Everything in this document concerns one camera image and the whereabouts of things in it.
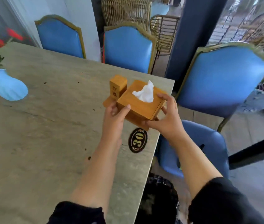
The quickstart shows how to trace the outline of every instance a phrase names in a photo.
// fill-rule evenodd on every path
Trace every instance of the forearm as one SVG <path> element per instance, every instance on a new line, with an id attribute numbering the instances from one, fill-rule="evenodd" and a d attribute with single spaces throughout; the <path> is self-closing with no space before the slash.
<path id="1" fill-rule="evenodd" d="M 185 133 L 173 146 L 176 148 L 185 181 L 191 197 L 194 198 L 201 188 L 210 180 L 222 177 L 201 149 Z"/>
<path id="2" fill-rule="evenodd" d="M 71 200 L 85 207 L 102 207 L 107 214 L 119 150 L 100 143 Z"/>

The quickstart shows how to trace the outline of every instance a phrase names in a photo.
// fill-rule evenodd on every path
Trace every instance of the floor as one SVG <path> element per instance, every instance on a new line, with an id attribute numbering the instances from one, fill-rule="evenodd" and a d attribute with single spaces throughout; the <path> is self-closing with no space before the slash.
<path id="1" fill-rule="evenodd" d="M 178 15 L 181 10 L 170 9 L 168 14 Z M 169 56 L 160 56 L 156 60 L 153 75 L 164 77 Z M 192 111 L 179 107 L 181 119 L 203 124 L 216 129 L 222 118 Z M 264 139 L 264 113 L 236 113 L 222 130 L 226 140 L 229 154 L 234 154 L 252 144 Z M 156 162 L 152 172 L 170 180 L 178 192 L 180 201 L 180 216 L 183 223 L 187 223 L 188 206 L 191 197 L 187 185 L 182 178 L 176 177 L 164 171 Z M 264 161 L 257 162 L 230 172 L 230 180 L 250 203 L 264 216 Z"/>

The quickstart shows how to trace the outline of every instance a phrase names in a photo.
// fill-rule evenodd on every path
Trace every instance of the wooden table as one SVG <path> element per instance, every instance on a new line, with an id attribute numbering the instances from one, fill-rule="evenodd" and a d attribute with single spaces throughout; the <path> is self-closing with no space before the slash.
<path id="1" fill-rule="evenodd" d="M 0 49 L 10 76 L 29 94 L 0 97 L 0 223 L 46 223 L 68 200 L 101 136 L 109 79 L 115 74 L 148 81 L 171 93 L 174 81 L 19 43 Z M 136 128 L 125 121 L 107 223 L 133 223 L 159 133 L 148 131 L 145 149 L 127 141 Z"/>

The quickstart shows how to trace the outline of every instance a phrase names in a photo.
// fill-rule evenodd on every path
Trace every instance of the sleeve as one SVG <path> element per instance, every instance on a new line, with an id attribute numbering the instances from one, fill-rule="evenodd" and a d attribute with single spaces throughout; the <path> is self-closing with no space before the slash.
<path id="1" fill-rule="evenodd" d="M 223 178 L 210 180 L 192 200 L 189 221 L 194 224 L 264 224 L 264 218 L 232 183 Z"/>
<path id="2" fill-rule="evenodd" d="M 63 201 L 57 204 L 47 224 L 106 224 L 102 207 L 88 208 Z"/>

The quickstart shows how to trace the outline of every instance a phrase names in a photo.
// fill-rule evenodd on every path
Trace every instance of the oval number plaque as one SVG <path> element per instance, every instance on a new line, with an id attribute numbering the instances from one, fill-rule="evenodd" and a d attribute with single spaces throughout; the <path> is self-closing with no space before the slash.
<path id="1" fill-rule="evenodd" d="M 147 132 L 142 128 L 136 128 L 130 135 L 128 145 L 133 153 L 139 153 L 147 144 Z"/>

